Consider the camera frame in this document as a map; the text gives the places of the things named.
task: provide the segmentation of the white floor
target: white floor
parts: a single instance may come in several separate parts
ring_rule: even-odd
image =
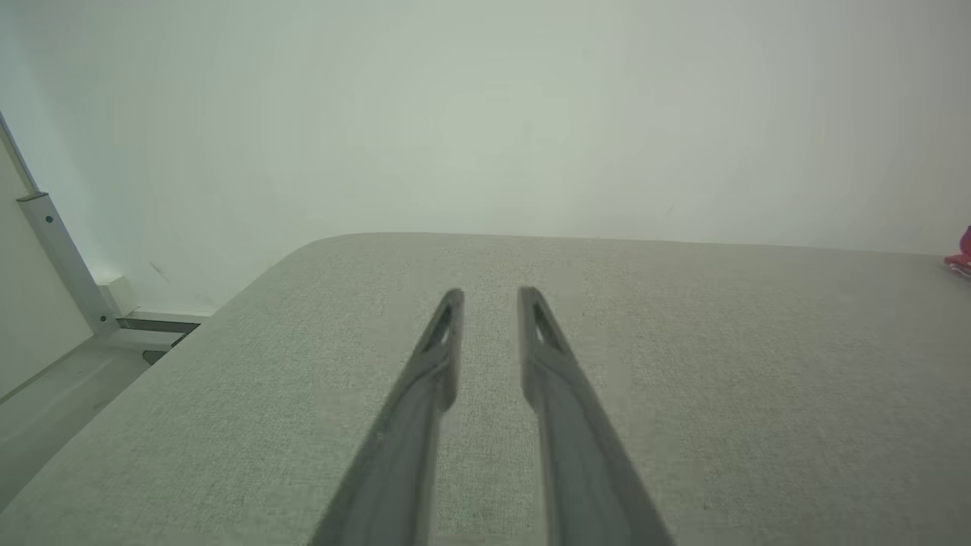
[[[147,369],[140,351],[82,346],[0,403],[0,511]]]

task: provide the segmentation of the pink object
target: pink object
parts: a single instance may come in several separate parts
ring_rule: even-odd
[[[961,237],[961,254],[948,256],[944,258],[944,262],[954,267],[955,265],[971,271],[971,225],[968,226],[968,230],[964,232],[964,236]]]

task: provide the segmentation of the metal frame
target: metal frame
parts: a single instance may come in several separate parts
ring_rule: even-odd
[[[54,270],[60,275],[78,309],[95,335],[106,335],[118,329],[111,306],[91,278],[91,273],[64,227],[50,195],[37,193],[18,199],[20,210],[27,217],[37,239],[44,247]]]

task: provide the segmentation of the gray upholstered table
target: gray upholstered table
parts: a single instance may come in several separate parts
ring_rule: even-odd
[[[0,515],[5,544],[301,543],[442,293],[466,293],[443,543],[530,543],[516,289],[547,296],[682,543],[971,536],[971,283],[936,256],[372,234],[272,267]]]

